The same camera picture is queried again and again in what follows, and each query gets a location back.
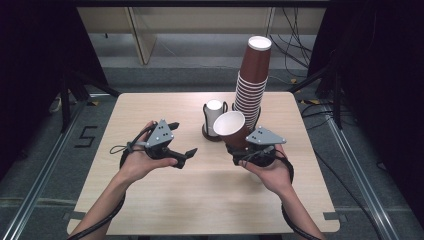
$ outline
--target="brown paper cup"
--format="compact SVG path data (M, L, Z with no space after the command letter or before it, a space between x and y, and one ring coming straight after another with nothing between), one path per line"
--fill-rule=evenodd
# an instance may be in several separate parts
M251 87L244 86L243 84L237 84L236 91L243 90L243 92L248 92L254 95L260 95L265 91L265 87L266 85L262 86L261 88L251 88Z
M247 82L261 83L268 77L271 58L271 41L254 36L248 41L240 67L240 77Z
M228 111L222 114L216 119L213 129L226 144L235 149L248 146L246 137L249 135L249 129L241 112Z
M263 92L251 92L243 90L239 87L236 88L236 98L242 98L245 102L257 102L261 101Z
M267 80L268 80L268 77L265 79L265 81L262 81L260 83L251 83L251 82L244 80L242 77L240 77L240 71L239 71L238 78L237 78L237 84L242 84L242 85L245 85L247 87L257 89L257 88L261 88L264 85L266 85Z

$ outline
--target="finger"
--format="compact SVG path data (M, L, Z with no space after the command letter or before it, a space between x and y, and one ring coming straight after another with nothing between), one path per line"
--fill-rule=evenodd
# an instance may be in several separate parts
M178 161L175 158L163 158L152 162L153 169L174 166Z
M286 157L286 153L284 152L283 146L281 146L281 144L275 144L275 150L277 150L275 153L277 157Z
M249 172L252 172L256 175L258 175L259 172L261 171L260 167L256 166L255 164L244 161L244 160L240 160L239 165L246 168Z

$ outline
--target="cup rim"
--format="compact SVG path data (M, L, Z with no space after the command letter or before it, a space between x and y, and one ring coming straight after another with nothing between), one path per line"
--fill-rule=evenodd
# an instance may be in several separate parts
M257 51L266 51L271 48L271 40L262 36L253 36L248 40L248 45Z
M223 132L222 127L219 128L219 124L223 121L223 119L227 118L230 115L236 115L237 118L239 118L239 120L242 120L239 124L235 124L234 129L231 129L232 131L229 132ZM239 131L246 123L246 119L243 115L242 112L240 111L228 111L226 113L221 114L214 122L213 124L213 130L215 131L216 134L220 135L220 136L230 136L234 133L236 133L237 131Z
M262 101L262 97L263 97L262 94L258 96L251 96L251 95L247 96L244 93L236 94L236 99L240 99L242 102L248 103L248 104L252 104L252 103L254 104L254 103L260 102Z
M206 103L206 107L210 110L219 110L222 108L222 102L217 99L211 99Z
M259 109L260 106L261 106L261 104L252 105L252 106L243 106L243 105L240 105L237 102L235 103L235 107L238 110L244 110L244 111L247 111L247 112L253 112L254 110Z
M268 76L260 83L253 83L253 82L249 82L244 80L241 75L240 75L240 70L238 71L238 80L242 81L243 83L245 83L246 85L251 85L252 87L257 87L257 86L261 86L261 85L265 85L266 82L268 81Z
M262 95L265 92L265 88L264 89L259 89L259 90L246 90L245 88L243 88L240 85L236 86L236 92L240 92L241 94L245 94L245 95L253 95L253 96L257 96L257 95Z
M266 88L266 84L264 84L261 87L249 87L249 86L246 86L244 83L242 83L240 81L237 82L237 86L240 87L240 88L243 88L243 90L247 90L247 91L264 91L265 88Z

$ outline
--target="desk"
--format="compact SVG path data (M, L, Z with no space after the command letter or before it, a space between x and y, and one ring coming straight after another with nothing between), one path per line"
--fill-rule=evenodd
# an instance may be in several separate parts
M121 155L115 145L131 141L150 120L179 122L169 147L177 152L198 148L183 169L157 169L127 191L125 204L113 219L109 235L275 234L291 232L279 198L253 175L234 166L223 142L206 140L203 104L219 99L231 104L233 92L122 94L105 130L75 207L87 212L117 172ZM294 188L318 227L339 229L327 187L303 125L295 99L287 92L266 92L262 125L287 139L283 146L295 169ZM78 220L71 219L68 232Z

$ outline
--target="cable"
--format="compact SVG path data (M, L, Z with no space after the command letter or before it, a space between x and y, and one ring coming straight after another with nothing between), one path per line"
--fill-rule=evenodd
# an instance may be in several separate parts
M283 79L281 79L281 78L279 78L279 77L276 77L276 76L271 76L271 75L269 75L269 76L268 76L268 78L275 78L275 79L277 79L278 81L280 81L280 82L282 82L282 83L284 83L284 84L287 84L287 85L296 85L296 83L292 83L292 82L284 81Z
M122 197L121 201L118 203L118 206L116 206L116 208L108 216L106 216L104 219L102 219L98 223L94 224L93 226L91 226L91 227L69 237L68 240L81 239L81 238L87 236L88 234L96 231L97 229L101 228L102 226L104 226L106 223L111 221L112 218L114 218L116 216L116 214L118 214L118 212L121 210L122 206L124 205L124 202L125 202L125 194Z
M311 130L311 129L314 129L314 128L317 128L317 127L321 127L321 126L322 126L322 125L324 125L326 122L328 122L330 119L331 119L331 118L328 118L328 119L327 119L327 120L325 120L324 122L322 122L322 123L320 123L320 124L318 124L318 125L315 125L315 126L309 127L309 128L307 128L306 130Z
M327 105L327 103L318 103L318 104L311 104L309 106L307 106L305 109L302 110L302 112L300 113L300 116L303 116L303 114L306 112L306 110L308 110L311 107L315 107L315 106L322 106L322 105Z
M265 150L259 150L256 151L254 153L248 154L246 156L244 156L242 159L245 160L245 163L243 165L244 168L246 168L246 165L248 162L252 162L253 160L253 164L257 165L257 166L261 166L260 164L258 165L258 162L255 162L256 159L259 158L267 158L267 159L273 159L273 161L275 161L275 159L280 160L282 163L284 163L284 165L286 165L287 170L289 171L289 176L290 176L290 183L293 183L293 178L294 178L294 168L293 165L290 163L290 161L288 160L286 154L284 154L283 152L276 150L276 152L279 152L283 157L279 157L276 156L275 154L270 154L269 152L265 151ZM290 217L288 216L287 212L284 209L284 205L281 204L281 211L284 217L284 220L287 222L287 225L289 225L289 227L291 229L293 229L293 231L297 234L299 234L300 236L308 239L308 240L319 240L319 238L314 237L313 235L305 232L304 230L302 230L301 228L299 228L298 226L296 226L296 224L294 224L292 222L292 220L290 219Z
M287 22L289 23L290 29L291 29L291 31L292 31L292 35L291 35L291 37L290 37L289 44L291 44L291 39L292 39L292 38L294 38L294 39L296 40L296 42L299 44L299 46L301 46L301 47L300 47L300 49L301 49L301 53L302 53L302 55L303 55L303 57L304 57L305 61L306 61L306 59L308 60L308 61L307 61L307 65L309 66L310 58L309 58L308 54L306 54L306 52L305 52L305 48L303 47L302 42L300 41L299 28L298 28L298 26L297 26L297 14L298 14L299 9L298 9L298 8L294 8L294 25L292 25L292 23L291 23L291 21L290 21L289 17L287 16L287 13L286 13L285 9L284 9L284 8L282 8L282 10L283 10L284 16L285 16L285 17L286 17L286 19L287 19Z
M371 49L371 47L374 43L376 25L377 25L377 12L374 13L374 24L373 24L373 30L372 30L372 37L371 37L370 43L369 43L367 49L365 50L365 52L368 52Z
M299 48L299 49L304 49L305 51L308 51L308 52L312 52L312 50L311 49L309 49L309 48L307 48L307 47L305 47L305 46L303 46L303 45L294 45L294 44L292 44L292 43L289 43L289 42L287 42L286 40L284 40L282 37L281 37L281 35L280 34L278 34L277 35L278 36L278 38L280 38L280 40L282 41L282 42L284 42L285 44L290 44L290 46L292 46L292 47L295 47L295 48Z
M333 110L326 110L326 111L320 111L320 112L310 113L308 115L302 116L302 118L307 118L307 117L312 117L312 116L321 115L321 114L327 114L327 113L333 113Z
M383 239L382 236L381 236L380 231L378 230L377 224L372 219L372 217L369 215L369 213L365 210L365 208L361 204L361 202L359 202L359 200L349 190L349 188L347 187L347 185L343 182L343 180L336 173L336 171L332 167L330 167L330 165L326 161L324 161L324 159L318 154L318 152L315 149L314 149L314 153L315 153L315 155L317 155L318 159L328 168L328 170L330 170L330 172L337 178L337 180L344 187L344 189L347 191L347 193L352 197L352 199L356 202L356 204L359 206L359 208L362 209L362 211L364 212L365 216L368 218L368 220L370 221L372 227L374 228L374 231L376 232L378 239Z
M302 65L303 67L307 68L308 65L306 65L305 63L301 62L299 59L297 59L296 57L294 57L293 55L291 55L290 53L287 52L287 50L284 50L283 48L281 48L274 40L274 38L272 37L272 35L269 35L269 38L271 38L271 41L275 44L275 46L278 48L278 50L280 50L281 53L283 53L285 56L290 57L293 61L297 62L298 64Z

